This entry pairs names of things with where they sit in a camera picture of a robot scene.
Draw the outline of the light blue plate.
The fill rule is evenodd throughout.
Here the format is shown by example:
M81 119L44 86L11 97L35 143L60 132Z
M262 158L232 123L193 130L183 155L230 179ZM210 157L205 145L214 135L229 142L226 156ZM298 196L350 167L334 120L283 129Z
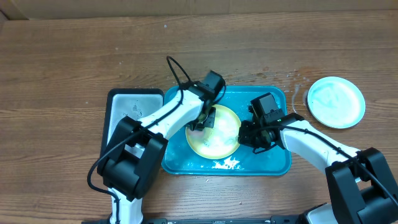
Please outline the light blue plate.
M366 112L360 89L341 77L317 80L307 93L307 107L317 121L335 129L357 125Z

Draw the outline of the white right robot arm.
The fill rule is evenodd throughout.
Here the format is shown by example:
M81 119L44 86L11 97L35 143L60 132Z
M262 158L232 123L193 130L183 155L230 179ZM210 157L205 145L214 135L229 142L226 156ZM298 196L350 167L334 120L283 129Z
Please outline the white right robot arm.
M279 146L325 174L330 202L303 212L297 223L397 221L397 182L381 151L373 147L361 151L339 143L296 113L270 113L257 121L243 121L238 141L255 154Z

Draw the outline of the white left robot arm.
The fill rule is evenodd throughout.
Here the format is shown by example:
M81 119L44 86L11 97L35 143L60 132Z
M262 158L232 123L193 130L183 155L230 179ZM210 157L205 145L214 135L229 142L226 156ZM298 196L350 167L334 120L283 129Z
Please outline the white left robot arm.
M110 195L109 223L141 223L141 199L154 183L169 139L182 127L201 131L214 125L223 84L185 83L166 105L134 120L122 118L90 171L97 172Z

